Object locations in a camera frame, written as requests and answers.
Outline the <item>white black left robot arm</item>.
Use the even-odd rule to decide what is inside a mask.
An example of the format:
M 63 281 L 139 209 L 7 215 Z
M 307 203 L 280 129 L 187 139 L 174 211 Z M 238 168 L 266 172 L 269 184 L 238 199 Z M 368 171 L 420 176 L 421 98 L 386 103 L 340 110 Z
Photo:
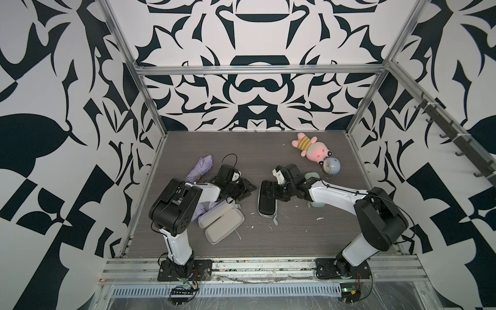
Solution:
M 167 261 L 178 269 L 192 269 L 194 251 L 189 245 L 187 229 L 199 205 L 210 207 L 197 220 L 207 241 L 215 245 L 244 222 L 239 202 L 256 189 L 236 167 L 226 164 L 204 183 L 172 179 L 149 211 L 151 229 L 165 240 Z

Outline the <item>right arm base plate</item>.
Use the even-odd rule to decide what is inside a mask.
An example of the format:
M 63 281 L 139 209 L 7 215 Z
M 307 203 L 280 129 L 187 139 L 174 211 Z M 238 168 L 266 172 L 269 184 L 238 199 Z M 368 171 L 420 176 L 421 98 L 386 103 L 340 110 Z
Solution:
M 371 268 L 366 261 L 358 266 L 352 266 L 345 258 L 338 256 L 337 258 L 316 258 L 315 265 L 316 277 L 320 280 L 371 278 Z

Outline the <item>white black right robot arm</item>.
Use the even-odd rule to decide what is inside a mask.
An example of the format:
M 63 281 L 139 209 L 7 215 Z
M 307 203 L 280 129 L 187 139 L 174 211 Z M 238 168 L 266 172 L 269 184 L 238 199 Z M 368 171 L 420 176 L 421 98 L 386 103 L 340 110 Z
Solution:
M 337 207 L 356 216 L 360 234 L 336 256 L 335 272 L 349 277 L 358 267 L 379 252 L 385 252 L 409 227 L 402 209 L 380 187 L 368 191 L 328 183 L 321 178 L 306 178 L 294 165 L 273 169 L 275 182 L 263 195 L 282 202 L 293 197 L 310 203 Z

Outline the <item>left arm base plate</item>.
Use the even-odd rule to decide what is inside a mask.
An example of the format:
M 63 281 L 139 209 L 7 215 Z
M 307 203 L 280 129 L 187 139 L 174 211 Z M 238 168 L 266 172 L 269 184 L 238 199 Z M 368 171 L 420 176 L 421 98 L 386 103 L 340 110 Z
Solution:
M 180 279 L 186 279 L 188 281 L 209 280 L 212 275 L 212 268 L 212 260 L 190 259 L 183 266 L 167 258 L 160 263 L 158 281 L 173 282 Z

